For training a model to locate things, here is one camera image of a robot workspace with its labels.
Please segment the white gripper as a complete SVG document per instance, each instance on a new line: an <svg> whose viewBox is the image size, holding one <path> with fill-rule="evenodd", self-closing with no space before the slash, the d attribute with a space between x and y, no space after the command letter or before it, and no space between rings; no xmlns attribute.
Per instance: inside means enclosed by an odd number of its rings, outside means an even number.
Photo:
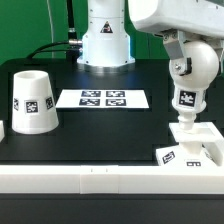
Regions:
<svg viewBox="0 0 224 224"><path fill-rule="evenodd" d="M164 32L163 45L175 75L184 76L192 71L191 58L185 51L185 32L224 38L223 3L212 0L128 0L128 9L137 30L152 34ZM224 40L217 42L216 54L220 74L223 74Z"/></svg>

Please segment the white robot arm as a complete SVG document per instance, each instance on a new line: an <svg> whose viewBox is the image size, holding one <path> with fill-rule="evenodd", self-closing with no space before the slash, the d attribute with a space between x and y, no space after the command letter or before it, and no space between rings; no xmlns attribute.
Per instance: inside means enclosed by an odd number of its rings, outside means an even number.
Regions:
<svg viewBox="0 0 224 224"><path fill-rule="evenodd" d="M191 72L193 58L184 49L188 41L204 41L224 61L224 0L88 0L88 30L79 63L119 67L133 61L125 11L136 30L163 38L175 74Z"/></svg>

